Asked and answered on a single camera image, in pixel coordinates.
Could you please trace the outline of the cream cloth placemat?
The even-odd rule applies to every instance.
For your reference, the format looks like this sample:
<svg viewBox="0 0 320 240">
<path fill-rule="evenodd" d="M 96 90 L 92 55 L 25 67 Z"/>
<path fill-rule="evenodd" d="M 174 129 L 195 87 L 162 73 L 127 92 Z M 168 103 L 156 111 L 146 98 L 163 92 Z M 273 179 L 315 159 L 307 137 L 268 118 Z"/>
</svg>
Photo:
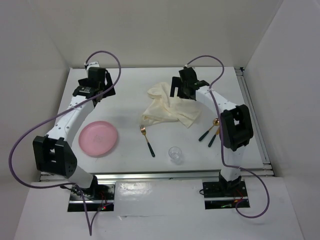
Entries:
<svg viewBox="0 0 320 240">
<path fill-rule="evenodd" d="M 180 122 L 189 128 L 197 120 L 202 112 L 197 102 L 171 97 L 170 91 L 171 85 L 167 82 L 157 83 L 147 91 L 152 103 L 141 115 L 141 125 Z"/>
</svg>

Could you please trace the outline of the gold spoon green handle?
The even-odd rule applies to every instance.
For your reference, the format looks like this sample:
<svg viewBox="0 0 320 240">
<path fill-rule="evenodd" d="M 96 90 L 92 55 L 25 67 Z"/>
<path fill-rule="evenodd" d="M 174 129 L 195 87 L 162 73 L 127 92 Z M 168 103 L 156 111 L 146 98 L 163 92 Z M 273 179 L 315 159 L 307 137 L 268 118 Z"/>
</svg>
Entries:
<svg viewBox="0 0 320 240">
<path fill-rule="evenodd" d="M 199 142 L 201 142 L 207 135 L 208 133 L 211 131 L 211 129 L 213 127 L 219 126 L 220 122 L 218 118 L 215 118 L 212 122 L 212 126 L 204 133 L 200 136 L 200 138 L 198 139 Z"/>
</svg>

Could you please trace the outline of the gold fork green handle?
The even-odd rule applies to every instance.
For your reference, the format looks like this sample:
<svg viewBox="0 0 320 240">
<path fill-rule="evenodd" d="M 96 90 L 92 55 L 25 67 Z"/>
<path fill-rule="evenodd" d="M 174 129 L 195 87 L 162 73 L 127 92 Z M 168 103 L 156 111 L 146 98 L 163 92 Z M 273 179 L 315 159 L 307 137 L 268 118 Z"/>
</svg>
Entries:
<svg viewBox="0 0 320 240">
<path fill-rule="evenodd" d="M 155 152 L 154 152 L 154 150 L 153 150 L 153 148 L 152 148 L 152 146 L 151 146 L 151 144 L 150 144 L 150 142 L 149 142 L 149 140 L 147 138 L 146 128 L 145 128 L 144 125 L 140 125 L 139 128 L 140 128 L 141 134 L 144 136 L 144 138 L 145 138 L 145 140 L 147 142 L 147 146 L 148 146 L 148 149 L 150 151 L 150 154 L 154 158 L 156 155 L 155 155 Z"/>
</svg>

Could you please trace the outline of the pink plastic plate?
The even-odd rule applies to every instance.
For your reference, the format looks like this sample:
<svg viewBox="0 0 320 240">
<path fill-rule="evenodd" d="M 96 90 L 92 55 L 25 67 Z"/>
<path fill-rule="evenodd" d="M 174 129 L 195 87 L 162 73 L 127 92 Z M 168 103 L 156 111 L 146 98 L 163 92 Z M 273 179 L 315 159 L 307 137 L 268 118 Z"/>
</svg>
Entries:
<svg viewBox="0 0 320 240">
<path fill-rule="evenodd" d="M 116 145 L 117 129 L 107 121 L 95 121 L 85 126 L 79 134 L 80 149 L 90 157 L 107 154 Z"/>
</svg>

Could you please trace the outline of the gold knife green handle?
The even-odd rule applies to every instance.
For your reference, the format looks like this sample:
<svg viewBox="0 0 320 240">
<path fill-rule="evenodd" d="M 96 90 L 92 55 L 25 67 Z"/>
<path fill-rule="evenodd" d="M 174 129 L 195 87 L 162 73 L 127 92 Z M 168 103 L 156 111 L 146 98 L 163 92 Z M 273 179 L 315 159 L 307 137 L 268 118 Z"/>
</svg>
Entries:
<svg viewBox="0 0 320 240">
<path fill-rule="evenodd" d="M 218 129 L 216 130 L 214 136 L 211 138 L 210 142 L 208 143 L 208 147 L 209 147 L 209 148 L 213 145 L 216 137 L 217 137 L 219 134 L 220 134 L 220 129 L 218 128 Z"/>
</svg>

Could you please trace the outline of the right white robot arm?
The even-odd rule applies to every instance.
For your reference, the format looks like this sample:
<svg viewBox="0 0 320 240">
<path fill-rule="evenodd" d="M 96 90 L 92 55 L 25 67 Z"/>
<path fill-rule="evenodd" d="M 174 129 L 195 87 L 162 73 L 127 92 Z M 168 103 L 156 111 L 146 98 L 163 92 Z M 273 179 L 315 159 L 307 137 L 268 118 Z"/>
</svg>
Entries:
<svg viewBox="0 0 320 240">
<path fill-rule="evenodd" d="M 241 182 L 244 152 L 254 136 L 249 108 L 226 99 L 208 82 L 198 80 L 195 70 L 186 66 L 179 76 L 172 77 L 170 96 L 200 102 L 217 113 L 222 158 L 218 190 L 223 196 L 230 196 Z"/>
</svg>

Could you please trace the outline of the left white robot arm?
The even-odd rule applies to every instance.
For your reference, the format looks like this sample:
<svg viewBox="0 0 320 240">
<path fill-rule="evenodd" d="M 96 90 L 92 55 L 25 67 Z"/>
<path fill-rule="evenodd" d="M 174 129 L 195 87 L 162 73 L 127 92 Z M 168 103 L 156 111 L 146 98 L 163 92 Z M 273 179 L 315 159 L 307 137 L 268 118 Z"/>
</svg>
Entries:
<svg viewBox="0 0 320 240">
<path fill-rule="evenodd" d="M 86 199 L 92 200 L 105 187 L 98 183 L 95 175 L 78 165 L 72 143 L 96 105 L 116 92 L 110 73 L 98 62 L 87 65 L 86 73 L 87 77 L 78 80 L 78 87 L 72 93 L 68 113 L 62 115 L 45 136 L 36 136 L 32 145 L 39 171 L 64 177 L 76 184 Z"/>
</svg>

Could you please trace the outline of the aluminium front rail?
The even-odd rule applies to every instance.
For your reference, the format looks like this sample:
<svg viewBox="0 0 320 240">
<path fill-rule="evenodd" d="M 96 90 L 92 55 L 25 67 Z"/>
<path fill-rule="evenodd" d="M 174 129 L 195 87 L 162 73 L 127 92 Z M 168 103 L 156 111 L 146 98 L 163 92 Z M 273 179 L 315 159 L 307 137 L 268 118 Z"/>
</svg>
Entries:
<svg viewBox="0 0 320 240">
<path fill-rule="evenodd" d="M 251 170 L 258 176 L 274 176 L 274 171 L 271 165 L 267 165 L 267 168 L 254 169 Z M 219 171 L 168 171 L 168 172 L 136 172 L 136 173 L 106 173 L 97 174 L 95 173 L 98 180 L 101 181 L 111 181 L 111 180 L 154 180 L 154 179 L 193 179 L 193 178 L 217 178 L 219 176 Z M 252 176 L 247 171 L 242 171 L 241 175 L 243 177 Z M 53 182 L 53 181 L 63 181 L 64 178 L 61 176 L 50 175 L 46 173 L 41 173 L 39 181 L 40 182 Z"/>
</svg>

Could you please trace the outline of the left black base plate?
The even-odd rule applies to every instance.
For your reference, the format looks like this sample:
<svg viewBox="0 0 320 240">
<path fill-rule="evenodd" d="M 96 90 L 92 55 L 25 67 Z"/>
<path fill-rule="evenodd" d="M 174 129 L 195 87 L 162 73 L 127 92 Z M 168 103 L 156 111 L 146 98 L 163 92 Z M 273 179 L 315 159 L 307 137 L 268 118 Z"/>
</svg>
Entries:
<svg viewBox="0 0 320 240">
<path fill-rule="evenodd" d="M 85 207 L 80 191 L 72 186 L 70 190 L 67 211 L 70 213 L 84 212 Z M 115 184 L 103 184 L 94 195 L 89 195 L 83 191 L 86 209 L 88 212 L 113 212 L 115 199 Z"/>
</svg>

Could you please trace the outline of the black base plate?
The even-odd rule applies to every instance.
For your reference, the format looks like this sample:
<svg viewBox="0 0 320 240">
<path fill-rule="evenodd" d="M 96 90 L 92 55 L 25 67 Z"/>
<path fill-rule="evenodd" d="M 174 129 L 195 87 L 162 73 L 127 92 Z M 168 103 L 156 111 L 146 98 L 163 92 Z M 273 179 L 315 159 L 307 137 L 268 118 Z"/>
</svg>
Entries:
<svg viewBox="0 0 320 240">
<path fill-rule="evenodd" d="M 67 211 L 70 213 L 84 212 L 85 207 L 80 191 L 72 186 L 70 190 Z M 113 212 L 115 199 L 115 184 L 103 184 L 94 195 L 89 195 L 83 191 L 86 209 L 88 212 Z"/>
<path fill-rule="evenodd" d="M 249 208 L 250 202 L 246 184 L 241 181 L 238 186 L 231 190 L 223 191 L 218 181 L 203 182 L 199 194 L 204 197 L 206 210 L 211 209 L 234 209 Z"/>
</svg>

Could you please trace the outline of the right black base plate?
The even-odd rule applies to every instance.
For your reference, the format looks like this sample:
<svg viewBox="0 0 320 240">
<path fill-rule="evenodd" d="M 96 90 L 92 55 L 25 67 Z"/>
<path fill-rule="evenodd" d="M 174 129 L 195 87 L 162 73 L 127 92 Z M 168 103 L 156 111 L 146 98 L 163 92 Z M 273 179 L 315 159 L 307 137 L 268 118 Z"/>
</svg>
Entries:
<svg viewBox="0 0 320 240">
<path fill-rule="evenodd" d="M 231 190 L 223 191 L 218 181 L 203 182 L 199 194 L 204 197 L 206 210 L 211 209 L 234 209 L 249 208 L 250 202 L 246 184 L 241 181 L 238 186 Z"/>
</svg>

